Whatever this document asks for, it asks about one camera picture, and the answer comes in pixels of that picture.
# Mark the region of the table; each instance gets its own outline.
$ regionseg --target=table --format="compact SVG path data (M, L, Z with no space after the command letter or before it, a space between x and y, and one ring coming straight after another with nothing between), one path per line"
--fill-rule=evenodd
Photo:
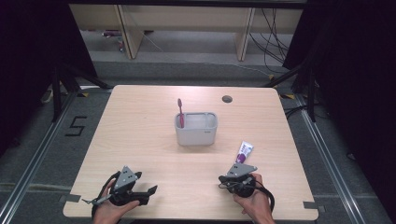
M222 97L233 98L224 103ZM177 98L184 112L210 111L219 126L208 147L177 143ZM276 198L275 219L315 220L303 166L274 89L116 86L108 100L71 194L95 198L107 179L128 165L142 172L134 190L158 189L148 205L128 218L249 220L232 194L219 189L219 175L233 164L242 141L254 146L245 164L257 166L264 185ZM67 202L67 217L90 217L91 206Z

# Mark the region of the wooden table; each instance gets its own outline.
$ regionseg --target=wooden table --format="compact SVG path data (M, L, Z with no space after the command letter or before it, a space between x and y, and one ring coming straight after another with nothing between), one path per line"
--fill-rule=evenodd
M222 97L231 96L231 103ZM184 112L214 112L215 143L182 147L174 126L177 98ZM95 198L107 179L124 165L143 172L134 191L158 185L148 205L129 218L249 220L232 194L219 189L242 141L254 146L245 164L257 166L264 186L276 198L274 218L315 220L303 166L274 89L192 86L117 86L81 165L71 194ZM90 217L90 205L66 203L67 217Z

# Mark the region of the toothbrush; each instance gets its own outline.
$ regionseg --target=toothbrush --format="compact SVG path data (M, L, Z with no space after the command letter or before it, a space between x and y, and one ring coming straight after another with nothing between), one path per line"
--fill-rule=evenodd
M180 98L177 99L177 104L178 104L178 108L180 109L180 127L184 128L184 115L183 112L181 111L181 100Z

